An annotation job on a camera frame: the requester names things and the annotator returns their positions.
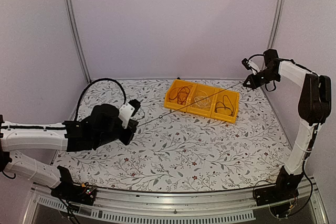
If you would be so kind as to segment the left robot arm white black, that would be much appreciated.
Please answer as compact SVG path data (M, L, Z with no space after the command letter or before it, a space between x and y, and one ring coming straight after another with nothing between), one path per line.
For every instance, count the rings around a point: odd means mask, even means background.
M91 151L115 140L128 145L137 130L138 122L132 117L139 107L134 101L121 108L96 105L81 121L50 125L18 125L1 120L1 171L57 188L67 200L73 200L78 188L72 184L68 169L44 164L22 154L21 150Z

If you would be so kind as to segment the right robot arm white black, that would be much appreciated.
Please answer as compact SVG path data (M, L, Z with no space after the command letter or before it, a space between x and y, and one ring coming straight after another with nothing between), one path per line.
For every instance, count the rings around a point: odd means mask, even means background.
M301 89L298 102L299 130L284 170L288 175L302 175L319 129L331 113L331 79L294 60L279 58L275 49L252 55L241 62L247 70L252 71L243 83L246 88L255 90L286 78Z

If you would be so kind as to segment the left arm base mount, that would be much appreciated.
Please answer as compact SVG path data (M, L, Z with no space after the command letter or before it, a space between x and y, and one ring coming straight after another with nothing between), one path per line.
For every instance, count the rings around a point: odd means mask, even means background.
M88 182L77 185L73 182L70 171L62 166L58 166L60 172L60 184L51 188L51 195L59 199L76 202L88 206L93 206L96 199L96 185Z

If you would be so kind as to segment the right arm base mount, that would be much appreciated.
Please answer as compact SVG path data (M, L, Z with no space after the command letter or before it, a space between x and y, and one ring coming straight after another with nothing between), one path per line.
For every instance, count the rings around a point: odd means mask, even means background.
M253 189L253 198L257 206L275 204L270 208L274 217L287 217L294 207L295 203L290 203L290 199L296 201L299 196L298 185L303 178L303 172L300 174L288 174L284 166L280 169L275 185Z

